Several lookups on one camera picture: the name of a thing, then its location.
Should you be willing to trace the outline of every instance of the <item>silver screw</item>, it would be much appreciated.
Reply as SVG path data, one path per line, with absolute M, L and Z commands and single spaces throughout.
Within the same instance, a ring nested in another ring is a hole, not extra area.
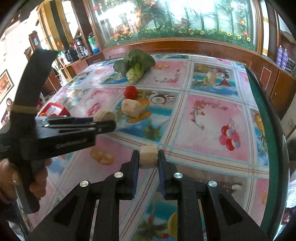
M 174 174 L 174 177 L 175 177 L 175 178 L 182 178 L 182 177 L 183 177 L 183 174 L 180 173 L 180 172 L 176 172 L 176 173 Z
M 217 186 L 217 183 L 215 181 L 209 181 L 209 186 L 214 188 Z
M 122 172 L 116 172 L 116 173 L 114 173 L 114 177 L 116 177 L 116 178 L 123 177 L 123 173 Z
M 80 186 L 81 186 L 81 187 L 86 187 L 88 184 L 89 184 L 89 182 L 84 180 L 84 181 L 82 181 L 82 182 L 80 183 Z

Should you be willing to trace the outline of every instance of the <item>patterned tablecloth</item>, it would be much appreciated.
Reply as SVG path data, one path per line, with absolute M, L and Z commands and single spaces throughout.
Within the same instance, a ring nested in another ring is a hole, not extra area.
M 26 219 L 34 228 L 81 180 L 92 183 L 119 171 L 132 151 L 154 143 L 178 171 L 206 182 L 216 180 L 260 225 L 268 194 L 265 132 L 241 64 L 194 55 L 158 54 L 156 65 L 136 84 L 145 106 L 139 118 L 122 114 L 126 77 L 114 60 L 93 64 L 51 99 L 71 115 L 93 116 L 109 108 L 113 133 L 96 146 L 52 159 L 40 211 Z M 177 202 L 164 201 L 157 169 L 140 169 L 135 199 L 120 203 L 122 240 L 175 240 Z

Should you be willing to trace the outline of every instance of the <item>green leafy vegetable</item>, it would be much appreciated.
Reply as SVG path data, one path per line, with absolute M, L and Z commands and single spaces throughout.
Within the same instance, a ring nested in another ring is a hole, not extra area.
M 122 60 L 115 62 L 113 68 L 126 75 L 131 84 L 135 84 L 144 74 L 144 72 L 155 65 L 155 60 L 149 54 L 133 49 L 124 56 Z

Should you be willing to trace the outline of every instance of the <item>tan band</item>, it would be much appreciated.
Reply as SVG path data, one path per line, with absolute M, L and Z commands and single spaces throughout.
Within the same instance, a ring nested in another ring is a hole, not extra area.
M 12 104 L 11 111 L 25 114 L 35 114 L 38 112 L 36 107 Z

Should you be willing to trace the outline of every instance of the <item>framed picture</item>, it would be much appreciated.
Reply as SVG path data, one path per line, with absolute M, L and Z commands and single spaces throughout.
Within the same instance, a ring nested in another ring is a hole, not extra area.
M 1 75 L 0 75 L 0 104 L 8 94 L 8 92 L 12 89 L 14 86 L 13 82 L 10 79 L 10 76 L 5 70 Z

